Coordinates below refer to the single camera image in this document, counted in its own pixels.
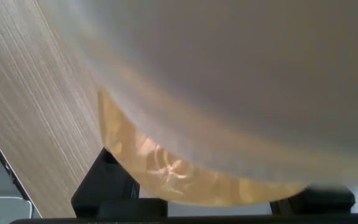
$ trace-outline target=black object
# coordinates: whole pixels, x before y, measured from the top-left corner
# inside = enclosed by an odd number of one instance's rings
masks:
[[[358,223],[358,214],[349,214],[354,204],[351,192],[312,189],[272,202],[273,215],[167,217],[167,202],[139,198],[139,184],[105,149],[78,187],[71,204],[78,219],[18,220],[13,223]]]

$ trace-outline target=wooden surface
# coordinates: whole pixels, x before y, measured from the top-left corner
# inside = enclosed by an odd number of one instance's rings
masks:
[[[33,0],[0,0],[0,148],[41,216],[74,215],[101,149],[96,85]]]

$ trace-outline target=white cable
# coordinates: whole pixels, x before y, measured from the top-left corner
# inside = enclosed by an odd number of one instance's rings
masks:
[[[25,200],[24,198],[21,197],[0,197],[0,199],[20,199],[20,200]],[[30,214],[29,214],[29,219],[32,218],[32,203],[29,200],[25,200],[26,202],[29,203],[30,205]]]

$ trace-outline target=translucent plastic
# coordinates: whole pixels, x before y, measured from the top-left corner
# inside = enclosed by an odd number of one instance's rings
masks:
[[[305,187],[236,178],[194,166],[134,127],[107,91],[102,89],[98,98],[104,146],[156,197],[192,205],[230,206],[279,200]]]
[[[358,184],[358,1],[39,3],[169,153],[234,177]]]

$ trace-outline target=wooden desk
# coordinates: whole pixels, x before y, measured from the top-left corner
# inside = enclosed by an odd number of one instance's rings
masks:
[[[43,217],[70,199],[101,150],[96,85],[33,0],[0,0],[0,149]]]

